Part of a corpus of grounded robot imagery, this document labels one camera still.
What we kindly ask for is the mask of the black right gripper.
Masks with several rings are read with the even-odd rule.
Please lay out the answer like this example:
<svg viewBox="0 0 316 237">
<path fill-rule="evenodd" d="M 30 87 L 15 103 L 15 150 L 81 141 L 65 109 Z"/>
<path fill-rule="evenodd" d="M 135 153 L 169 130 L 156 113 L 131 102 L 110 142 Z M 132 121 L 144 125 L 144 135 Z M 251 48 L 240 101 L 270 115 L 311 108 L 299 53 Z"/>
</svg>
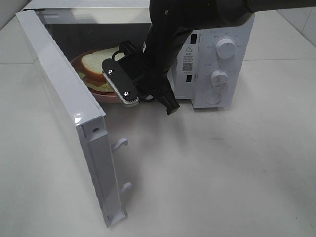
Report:
<svg viewBox="0 0 316 237">
<path fill-rule="evenodd" d="M 142 50 L 129 41 L 120 43 L 112 59 L 102 62 L 102 70 L 116 96 L 127 107 L 148 96 L 161 102 L 168 115 L 180 107 L 168 82 L 168 70 L 161 72 L 151 66 L 144 60 Z"/>
</svg>

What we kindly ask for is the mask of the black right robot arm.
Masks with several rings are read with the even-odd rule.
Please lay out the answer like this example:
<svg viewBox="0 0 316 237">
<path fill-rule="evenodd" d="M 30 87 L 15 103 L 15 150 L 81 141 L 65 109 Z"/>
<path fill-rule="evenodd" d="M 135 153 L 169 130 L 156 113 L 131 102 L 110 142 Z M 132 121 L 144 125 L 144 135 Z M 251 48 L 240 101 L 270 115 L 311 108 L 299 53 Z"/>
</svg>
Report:
<svg viewBox="0 0 316 237">
<path fill-rule="evenodd" d="M 102 62 L 103 75 L 126 106 L 159 101 L 168 114 L 178 100 L 194 108 L 232 103 L 255 13 L 314 7 L 313 0 L 152 0 L 141 47 L 125 41 L 123 57 Z"/>
</svg>

